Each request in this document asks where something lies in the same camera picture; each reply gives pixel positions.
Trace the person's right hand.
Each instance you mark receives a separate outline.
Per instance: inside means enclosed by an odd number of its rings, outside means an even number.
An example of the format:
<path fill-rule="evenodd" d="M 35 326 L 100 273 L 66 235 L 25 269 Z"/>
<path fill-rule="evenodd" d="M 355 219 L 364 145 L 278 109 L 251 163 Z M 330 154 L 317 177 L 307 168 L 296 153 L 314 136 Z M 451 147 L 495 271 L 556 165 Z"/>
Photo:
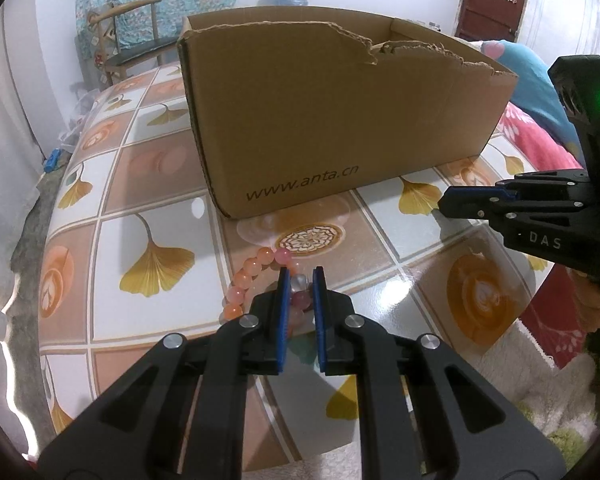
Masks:
<path fill-rule="evenodd" d="M 578 322 L 585 333 L 594 333 L 600 330 L 600 285 L 582 272 L 569 270 L 568 273 L 574 287 Z"/>

